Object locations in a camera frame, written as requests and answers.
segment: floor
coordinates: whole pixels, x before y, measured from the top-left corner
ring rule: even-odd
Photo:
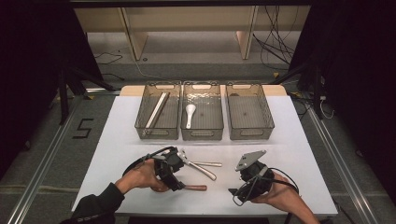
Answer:
[[[299,32],[280,33],[294,49]],[[268,32],[258,32],[264,40]],[[234,32],[189,32],[149,34],[141,60],[132,60],[124,34],[88,34],[92,52],[104,74],[105,82],[122,87],[142,84],[151,79],[229,78],[270,82],[275,74],[286,73],[288,65],[252,42],[248,60],[242,60]],[[290,56],[281,56],[290,61]],[[298,76],[283,85],[298,92]],[[86,81],[87,89],[98,88]],[[60,126],[59,98],[53,100],[48,114],[37,127],[30,149],[20,153],[0,181],[0,223],[59,223],[70,217],[71,206],[90,165],[106,116],[117,92],[90,91],[86,97],[69,92],[72,119]],[[396,207],[376,180],[351,141],[332,107],[323,104],[323,120],[309,108],[306,100],[293,100],[305,134],[312,147],[327,187],[338,205],[333,223],[396,223]],[[92,129],[89,137],[78,138],[78,126]],[[127,223],[128,217],[117,217]],[[271,223],[283,223],[283,217],[270,217]]]

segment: white table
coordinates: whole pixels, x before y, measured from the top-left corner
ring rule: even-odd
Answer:
[[[228,188],[244,182],[234,168],[244,153],[263,150],[260,161],[288,174],[300,188],[305,202],[319,217],[337,214],[331,195],[320,173],[311,147],[289,96],[267,96],[275,128],[269,140],[231,141],[224,99],[224,132],[221,141],[186,142],[178,140],[143,141],[134,128],[139,96],[118,96],[93,155],[76,202],[89,194],[100,194],[109,182],[121,177],[124,169],[138,158],[168,146],[184,148],[192,161],[220,161],[222,167],[206,167],[217,175],[212,181],[192,167],[185,166],[175,176],[188,185],[207,185],[207,191],[133,189],[125,195],[117,214],[161,217],[269,217],[285,215],[266,204],[245,203],[237,206]]]

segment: wooden handle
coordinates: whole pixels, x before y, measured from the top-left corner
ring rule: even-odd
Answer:
[[[186,185],[184,189],[207,190],[207,185]]]

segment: white spoon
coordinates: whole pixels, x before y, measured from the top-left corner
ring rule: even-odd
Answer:
[[[196,108],[197,107],[195,105],[187,105],[186,106],[186,112],[187,112],[186,129],[190,129],[191,128],[191,118],[192,118],[192,115],[194,114]]]

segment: metal rail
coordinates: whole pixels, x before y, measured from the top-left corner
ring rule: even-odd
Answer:
[[[53,159],[56,156],[56,153],[64,140],[65,133],[67,132],[71,121],[75,115],[76,109],[78,105],[82,102],[83,96],[76,96],[71,104],[71,113],[68,116],[67,120],[58,128],[55,136],[52,139],[52,142],[47,149],[46,154],[44,155],[43,159],[41,160],[40,164],[38,165],[37,169],[35,170],[35,174],[33,175],[32,179],[30,180],[29,185],[25,189],[24,193],[18,200],[17,204],[15,205],[9,219],[8,224],[16,224],[22,223],[26,214],[35,198],[37,191],[43,182],[50,165],[52,164]]]
[[[352,202],[355,204],[356,209],[361,216],[361,220],[366,224],[379,223],[372,206],[367,201],[361,188],[353,177],[352,172],[338,150],[337,145],[332,140],[332,136],[327,130],[323,120],[319,120],[318,116],[315,114],[315,111],[313,111],[311,108],[308,108],[308,111],[309,116],[311,117],[312,121],[314,121],[320,138],[329,152],[332,162],[346,187],[346,190],[352,199]]]

